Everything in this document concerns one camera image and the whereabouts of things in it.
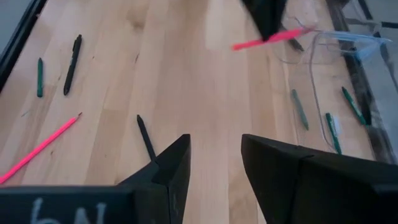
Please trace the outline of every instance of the wooden table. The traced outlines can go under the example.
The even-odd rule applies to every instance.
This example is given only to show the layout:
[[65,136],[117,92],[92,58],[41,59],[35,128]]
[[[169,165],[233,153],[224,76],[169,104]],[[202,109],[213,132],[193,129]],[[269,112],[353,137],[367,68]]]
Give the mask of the wooden table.
[[[318,28],[331,29],[326,3],[315,4]],[[83,45],[65,97],[78,34]],[[191,134],[185,223],[264,223],[243,169],[241,135],[301,142],[288,82],[297,67],[282,63],[270,46],[230,49],[255,38],[238,0],[48,0],[0,95],[0,174],[83,115],[6,185],[117,184],[149,162],[136,124],[140,114],[156,153]],[[39,57],[43,98],[35,94]],[[346,74],[345,64],[335,71]],[[317,85],[330,90],[329,78],[317,77]],[[339,82],[352,91],[348,78]],[[372,159],[366,133],[332,92],[320,93],[322,102],[336,102],[329,109],[346,133],[356,133],[344,135],[345,154]],[[306,140],[323,141],[317,133]]]

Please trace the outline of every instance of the green marker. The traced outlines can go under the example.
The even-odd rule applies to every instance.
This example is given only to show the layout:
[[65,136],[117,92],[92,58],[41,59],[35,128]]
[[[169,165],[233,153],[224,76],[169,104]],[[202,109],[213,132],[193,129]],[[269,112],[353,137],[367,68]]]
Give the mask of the green marker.
[[301,122],[303,123],[305,129],[308,131],[310,129],[310,126],[308,125],[307,117],[305,116],[303,106],[300,102],[300,99],[299,99],[299,96],[298,96],[296,90],[292,90],[292,96],[293,96],[293,100],[294,100],[294,105],[296,106],[298,114],[300,115]]
[[365,118],[363,117],[359,108],[355,105],[354,100],[351,97],[351,95],[348,93],[347,89],[342,86],[341,90],[343,90],[344,97],[348,100],[348,103],[351,106],[351,109],[353,109],[356,117],[359,119],[359,122],[361,122],[361,124],[363,125],[366,125]]
[[341,148],[340,148],[340,143],[338,142],[338,138],[337,138],[335,122],[330,113],[326,113],[326,120],[328,122],[329,130],[331,133],[331,137],[333,139],[333,144],[335,145],[336,152],[341,155]]
[[37,97],[43,97],[43,60],[37,62]]

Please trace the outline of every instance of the pink pencil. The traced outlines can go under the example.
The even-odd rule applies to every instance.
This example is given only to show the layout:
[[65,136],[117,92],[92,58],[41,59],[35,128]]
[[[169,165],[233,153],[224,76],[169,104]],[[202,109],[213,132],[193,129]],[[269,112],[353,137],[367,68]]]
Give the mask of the pink pencil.
[[16,172],[19,171],[24,165],[26,165],[30,160],[32,160],[39,152],[41,152],[44,148],[46,148],[52,141],[57,139],[59,135],[61,135],[64,131],[66,131],[71,125],[73,125],[77,119],[80,117],[81,113],[68,122],[66,122],[58,131],[54,132],[48,139],[44,140],[42,143],[39,144],[32,152],[30,152],[25,158],[18,162],[10,171],[8,171],[4,176],[0,177],[0,184],[3,184],[7,181],[10,177],[12,177]]
[[306,34],[310,31],[312,31],[314,28],[300,28],[300,29],[294,29],[294,30],[287,30],[287,31],[282,31],[279,33],[276,33],[274,35],[272,35],[267,41],[263,41],[263,40],[251,40],[249,42],[246,43],[242,43],[242,44],[235,44],[232,46],[233,50],[241,50],[241,49],[246,49],[246,48],[250,48],[250,47],[255,47],[258,45],[262,45],[262,44],[268,44],[268,43],[274,43],[274,42],[278,42],[281,40],[290,40],[293,39],[295,37],[298,37],[300,35]]

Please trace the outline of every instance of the dark green crayon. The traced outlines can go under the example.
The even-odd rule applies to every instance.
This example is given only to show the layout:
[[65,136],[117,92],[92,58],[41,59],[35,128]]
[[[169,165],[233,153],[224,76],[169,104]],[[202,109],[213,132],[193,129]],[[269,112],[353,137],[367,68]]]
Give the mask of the dark green crayon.
[[341,90],[343,91],[344,97],[348,100],[348,103],[351,106],[351,109],[354,111],[356,117],[359,119],[359,122],[361,122],[361,124],[365,125],[366,124],[365,118],[363,117],[363,115],[360,112],[359,108],[356,106],[353,98],[348,93],[347,89],[342,86]]
[[303,105],[300,102],[299,95],[297,94],[296,90],[292,90],[292,96],[294,100],[294,105],[296,106],[296,109],[300,116],[300,120],[303,123],[305,129],[308,131],[310,129],[310,126],[308,125],[308,120],[307,117],[305,116]]
[[336,152],[341,155],[341,147],[340,143],[338,142],[337,132],[335,127],[335,121],[330,113],[326,113],[326,120],[328,122],[329,130],[331,133],[331,138],[333,139],[333,144],[335,145]]
[[43,60],[37,62],[37,97],[43,97]]

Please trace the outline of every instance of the wood grain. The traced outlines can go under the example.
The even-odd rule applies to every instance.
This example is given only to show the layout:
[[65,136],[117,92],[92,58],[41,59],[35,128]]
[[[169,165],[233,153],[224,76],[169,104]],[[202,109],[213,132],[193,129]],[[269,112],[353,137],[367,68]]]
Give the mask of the wood grain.
[[[291,0],[289,13],[300,12],[296,6],[305,1]],[[331,29],[323,0],[315,3],[319,13],[301,16]],[[83,45],[65,97],[78,34]],[[288,45],[230,49],[256,38],[239,1],[48,0],[0,94],[0,174],[69,118],[83,116],[6,185],[117,184],[149,162],[136,124],[140,114],[157,154],[191,134],[185,223],[265,223],[244,172],[241,135],[301,143],[291,85],[301,86],[309,108],[314,101],[308,79],[296,78],[300,68],[280,60],[294,56]],[[35,97],[39,57],[43,98]],[[344,122],[346,153],[372,159],[366,133],[338,93],[329,94],[337,85],[352,91],[345,66],[329,68],[342,76],[337,81],[318,69],[317,85],[328,90],[322,100],[335,102],[324,108]],[[306,142],[327,150],[319,130],[306,133]]]

